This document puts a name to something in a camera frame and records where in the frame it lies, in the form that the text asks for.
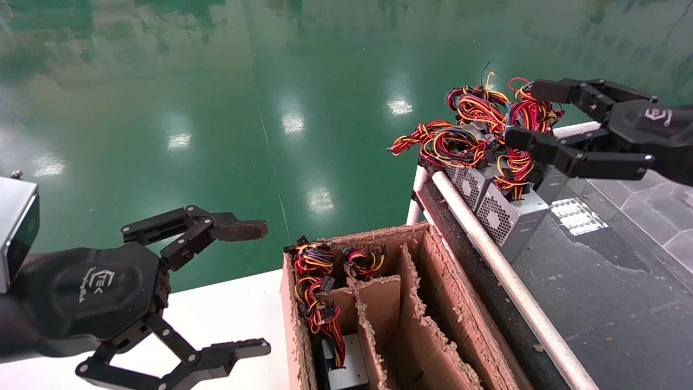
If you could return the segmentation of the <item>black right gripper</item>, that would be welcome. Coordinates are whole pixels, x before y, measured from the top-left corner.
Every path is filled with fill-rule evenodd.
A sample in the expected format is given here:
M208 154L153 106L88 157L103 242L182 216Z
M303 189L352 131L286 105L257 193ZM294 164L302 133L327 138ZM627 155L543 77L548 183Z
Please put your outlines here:
M609 120L611 144L597 139L569 143L521 127L506 131L509 148L525 151L535 162L551 165L569 178L641 180L649 168L681 185L692 185L692 107L658 104L653 94L605 79L537 79L535 99L574 105L599 123Z

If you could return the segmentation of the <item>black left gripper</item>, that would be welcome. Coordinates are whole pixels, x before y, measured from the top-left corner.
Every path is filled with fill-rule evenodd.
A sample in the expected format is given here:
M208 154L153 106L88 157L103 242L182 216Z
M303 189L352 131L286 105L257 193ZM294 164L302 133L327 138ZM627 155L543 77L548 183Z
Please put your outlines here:
M36 346L99 346L77 366L76 375L101 388L191 389L228 377L238 360L269 355L270 343L246 339L195 350L160 315L171 293L164 271L178 271L215 240L254 241L267 233L265 220L240 220L232 212L189 205L124 225L126 244L117 248L30 255L22 266L22 309L36 331ZM171 237L175 240L159 258L145 247ZM150 334L179 358L170 373L159 378L112 366L113 357L134 346L136 336Z

